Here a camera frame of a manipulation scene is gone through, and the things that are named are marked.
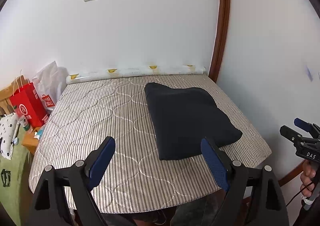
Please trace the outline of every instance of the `plastic bottle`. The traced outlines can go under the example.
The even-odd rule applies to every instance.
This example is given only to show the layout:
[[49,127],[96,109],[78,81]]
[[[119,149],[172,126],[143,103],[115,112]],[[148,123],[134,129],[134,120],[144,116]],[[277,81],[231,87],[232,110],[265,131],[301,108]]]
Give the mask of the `plastic bottle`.
[[30,134],[33,130],[32,126],[28,122],[28,119],[25,117],[24,114],[22,114],[21,110],[17,106],[13,106],[13,109],[15,113],[18,116],[18,122],[20,122],[20,125],[23,127],[23,129]]

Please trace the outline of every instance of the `wooden nightstand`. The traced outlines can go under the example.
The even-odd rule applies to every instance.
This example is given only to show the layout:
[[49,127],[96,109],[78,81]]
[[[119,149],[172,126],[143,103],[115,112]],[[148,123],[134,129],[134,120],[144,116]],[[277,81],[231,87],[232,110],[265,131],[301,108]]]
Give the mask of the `wooden nightstand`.
[[35,154],[37,146],[39,144],[39,140],[34,138],[35,132],[38,132],[40,127],[36,127],[31,134],[25,133],[23,140],[22,140],[22,145],[25,146],[31,154]]

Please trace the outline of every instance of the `hand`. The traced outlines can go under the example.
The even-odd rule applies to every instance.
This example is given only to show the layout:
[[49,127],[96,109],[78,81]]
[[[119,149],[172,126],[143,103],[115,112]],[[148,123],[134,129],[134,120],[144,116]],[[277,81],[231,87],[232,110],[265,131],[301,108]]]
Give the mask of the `hand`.
[[[302,181],[302,186],[300,187],[300,190],[302,190],[305,186],[307,186],[309,183],[311,183],[311,178],[315,177],[316,171],[312,169],[310,161],[305,160],[302,165],[303,173],[300,175],[300,179]],[[307,188],[305,188],[302,191],[302,194],[306,197],[310,197],[312,194],[312,190],[315,187],[314,184],[311,184]]]

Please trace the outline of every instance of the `white floral pillow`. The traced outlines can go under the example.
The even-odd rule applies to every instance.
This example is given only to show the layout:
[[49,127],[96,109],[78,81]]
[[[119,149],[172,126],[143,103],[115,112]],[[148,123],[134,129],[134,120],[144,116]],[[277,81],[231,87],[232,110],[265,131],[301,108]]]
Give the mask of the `white floral pillow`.
[[0,152],[1,155],[11,160],[13,152],[13,140],[17,136],[19,127],[16,113],[5,115],[0,119]]

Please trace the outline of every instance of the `striped fabric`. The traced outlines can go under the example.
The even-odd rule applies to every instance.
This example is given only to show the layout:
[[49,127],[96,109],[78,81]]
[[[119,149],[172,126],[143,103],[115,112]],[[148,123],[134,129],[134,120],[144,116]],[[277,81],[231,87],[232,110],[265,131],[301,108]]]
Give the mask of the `striped fabric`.
[[[34,192],[44,167],[71,166],[97,149],[106,136],[116,152],[92,196],[102,213],[138,213],[176,206],[217,191],[202,155],[160,161],[148,113],[144,86],[158,82],[171,88],[200,87],[243,132],[222,147],[228,156],[256,167],[271,150],[227,95],[205,75],[140,76],[70,84],[53,113],[32,163],[29,185]],[[69,207],[76,209],[66,187]]]

